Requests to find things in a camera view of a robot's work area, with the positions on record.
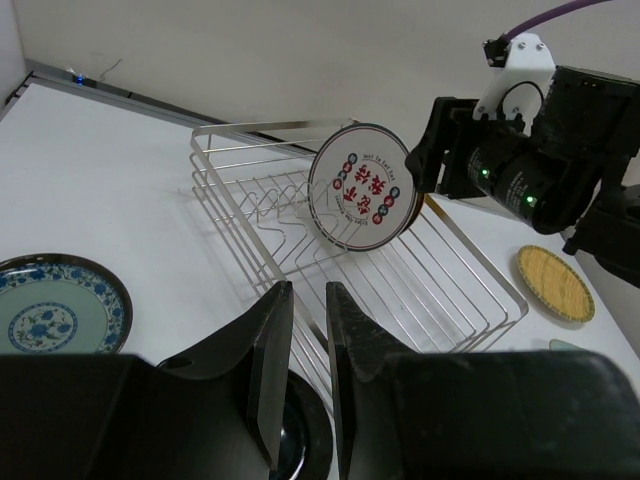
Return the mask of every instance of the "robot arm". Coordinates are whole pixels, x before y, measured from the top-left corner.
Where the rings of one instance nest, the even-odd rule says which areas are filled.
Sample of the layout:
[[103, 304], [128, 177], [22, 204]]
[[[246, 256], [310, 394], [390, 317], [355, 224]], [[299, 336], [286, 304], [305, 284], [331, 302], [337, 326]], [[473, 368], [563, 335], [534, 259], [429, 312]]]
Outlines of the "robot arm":
[[[589, 252], [640, 286], [640, 186], [621, 185], [640, 148], [640, 83], [556, 67], [528, 33], [486, 42], [485, 53], [496, 77], [481, 99], [435, 100], [405, 162], [416, 189], [490, 196], [541, 234], [575, 225], [566, 253]], [[523, 112], [536, 98], [542, 104], [527, 136]]]

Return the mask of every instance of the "plate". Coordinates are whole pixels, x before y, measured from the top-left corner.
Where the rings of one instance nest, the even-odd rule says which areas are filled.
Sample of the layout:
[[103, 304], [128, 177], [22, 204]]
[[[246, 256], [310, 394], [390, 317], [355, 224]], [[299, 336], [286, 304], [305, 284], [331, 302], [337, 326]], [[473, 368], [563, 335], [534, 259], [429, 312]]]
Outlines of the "plate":
[[367, 251], [402, 233], [424, 198], [404, 166], [408, 154], [379, 125], [350, 125], [330, 137], [309, 172], [309, 206], [323, 235], [347, 250]]
[[124, 285], [95, 262], [41, 254], [0, 264], [0, 354], [115, 353], [131, 321]]
[[564, 260], [534, 245], [518, 252], [518, 267], [533, 293], [551, 310], [573, 322], [588, 322], [596, 307], [591, 292]]
[[553, 350], [554, 352], [570, 352], [581, 351], [584, 350], [584, 348], [578, 347], [573, 343], [564, 342], [562, 340], [554, 338], [552, 340], [549, 340], [549, 350]]

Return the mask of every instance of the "cable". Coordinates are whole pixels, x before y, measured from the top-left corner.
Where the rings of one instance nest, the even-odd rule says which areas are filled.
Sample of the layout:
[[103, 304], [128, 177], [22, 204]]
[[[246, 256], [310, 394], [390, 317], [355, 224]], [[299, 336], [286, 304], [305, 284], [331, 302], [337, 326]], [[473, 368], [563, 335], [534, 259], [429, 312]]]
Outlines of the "cable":
[[118, 60], [112, 67], [109, 67], [104, 72], [102, 72], [102, 74], [100, 75], [100, 78], [98, 79], [98, 81], [99, 82], [103, 82], [104, 81], [104, 77], [107, 75], [107, 73], [109, 73], [111, 70], [113, 70], [118, 65], [120, 65], [121, 61], [122, 61], [122, 59]]
[[540, 15], [536, 15], [526, 22], [521, 23], [517, 27], [512, 28], [507, 33], [503, 34], [500, 38], [504, 39], [507, 42], [510, 42], [514, 37], [520, 35], [521, 33], [524, 33], [532, 29], [533, 27], [537, 27], [538, 25], [546, 23], [549, 20], [561, 17], [562, 15], [566, 15], [567, 13], [575, 12], [576, 10], [580, 10], [581, 8], [590, 7], [591, 5], [597, 5], [598, 3], [610, 1], [611, 0], [573, 0], [569, 3], [565, 3], [564, 5], [560, 5], [559, 7], [552, 8], [551, 10], [543, 12]]
[[544, 93], [542, 93], [542, 89], [537, 83], [532, 82], [531, 80], [525, 80], [524, 82], [516, 83], [515, 85], [513, 85], [502, 96], [502, 98], [500, 99], [500, 103], [498, 103], [498, 106], [496, 107], [496, 116], [498, 117], [498, 119], [504, 120], [506, 118], [506, 115], [504, 114], [504, 101], [511, 92], [522, 85], [531, 85], [536, 89], [538, 95], [540, 96], [540, 105], [542, 106], [542, 104], [544, 103]]

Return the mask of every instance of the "stainless steel rack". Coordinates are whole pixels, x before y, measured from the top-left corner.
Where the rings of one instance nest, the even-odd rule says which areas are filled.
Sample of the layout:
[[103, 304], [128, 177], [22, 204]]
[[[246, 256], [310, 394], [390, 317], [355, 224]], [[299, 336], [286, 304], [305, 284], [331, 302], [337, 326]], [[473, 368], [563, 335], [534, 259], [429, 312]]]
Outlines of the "stainless steel rack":
[[[421, 352], [487, 349], [528, 311], [432, 198], [407, 231], [375, 251], [347, 252], [320, 233], [308, 201], [310, 195], [323, 201], [327, 185], [310, 185], [307, 173], [314, 151], [350, 123], [215, 125], [195, 129], [191, 138], [193, 192], [255, 295], [275, 281], [293, 282], [292, 367], [307, 376], [330, 412], [327, 281], [343, 282], [364, 312]], [[331, 230], [335, 218], [322, 221]]]

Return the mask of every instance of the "white wall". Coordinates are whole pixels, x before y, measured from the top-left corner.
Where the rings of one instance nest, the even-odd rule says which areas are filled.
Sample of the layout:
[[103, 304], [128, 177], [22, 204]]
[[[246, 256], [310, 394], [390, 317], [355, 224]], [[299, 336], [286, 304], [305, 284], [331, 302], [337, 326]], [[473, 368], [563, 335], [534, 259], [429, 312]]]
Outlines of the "white wall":
[[27, 73], [11, 0], [0, 0], [0, 110]]
[[[15, 1], [27, 58], [93, 78], [122, 58], [107, 83], [197, 112], [351, 116], [413, 146], [436, 96], [489, 82], [483, 40], [566, 0]], [[639, 22], [640, 1], [616, 0], [535, 32], [558, 64], [640, 79]], [[640, 351], [639, 292], [585, 268]]]

